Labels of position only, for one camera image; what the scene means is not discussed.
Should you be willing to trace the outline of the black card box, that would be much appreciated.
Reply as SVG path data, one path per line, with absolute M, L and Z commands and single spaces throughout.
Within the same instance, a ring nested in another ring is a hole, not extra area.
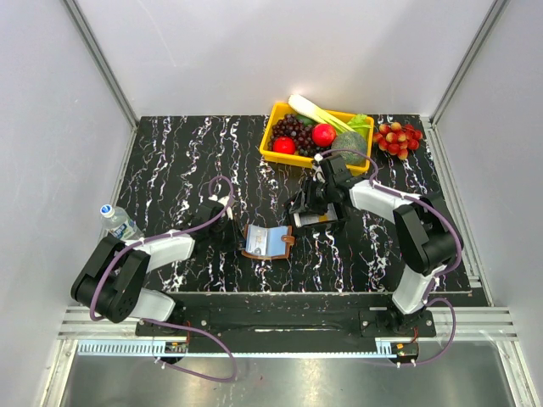
M 347 208 L 340 203 L 331 203 L 328 205 L 328 211 L 324 214 L 332 218 L 332 221 L 318 223 L 317 217 L 323 215 L 313 215 L 306 212 L 293 212 L 294 204 L 297 198 L 292 196 L 283 205 L 285 215 L 288 219 L 288 224 L 293 227 L 296 232 L 302 232 L 309 229 L 325 230 L 328 226 L 337 230 L 343 230 L 345 224 L 350 219 L 350 214 Z

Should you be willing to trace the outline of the brown leather card holder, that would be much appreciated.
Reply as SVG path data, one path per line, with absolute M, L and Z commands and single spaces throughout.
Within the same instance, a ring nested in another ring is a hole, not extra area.
M 266 253 L 264 255 L 252 255 L 246 252 L 247 244 L 247 230 L 250 225 L 245 227 L 244 238 L 245 246 L 241 254 L 250 259 L 262 259 L 262 260 L 274 260 L 274 259 L 287 259 L 290 255 L 291 248 L 294 246 L 295 238 L 293 235 L 293 228 L 291 226 L 276 226 L 267 229 L 267 244 Z

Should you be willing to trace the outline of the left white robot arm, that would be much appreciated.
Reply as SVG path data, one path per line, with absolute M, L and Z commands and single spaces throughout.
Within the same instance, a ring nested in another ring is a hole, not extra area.
M 146 275 L 210 248 L 235 250 L 238 230 L 232 203 L 229 197 L 212 196 L 200 205 L 188 231 L 172 230 L 128 242 L 112 235 L 104 237 L 72 284 L 70 296 L 87 306 L 95 321 L 148 319 L 154 320 L 166 335 L 178 333 L 184 315 L 176 309 L 176 300 L 161 291 L 144 288 Z

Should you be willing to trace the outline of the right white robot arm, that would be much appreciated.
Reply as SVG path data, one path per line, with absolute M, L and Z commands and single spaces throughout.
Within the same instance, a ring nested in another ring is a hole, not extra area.
M 444 274 L 462 261 L 463 242 L 445 200 L 386 187 L 369 177 L 354 176 L 339 150 L 318 154 L 312 160 L 314 175 L 290 210 L 293 216 L 324 215 L 331 204 L 370 212 L 395 226 L 405 268 L 385 311 L 377 322 L 403 336 L 421 319 L 428 296 Z

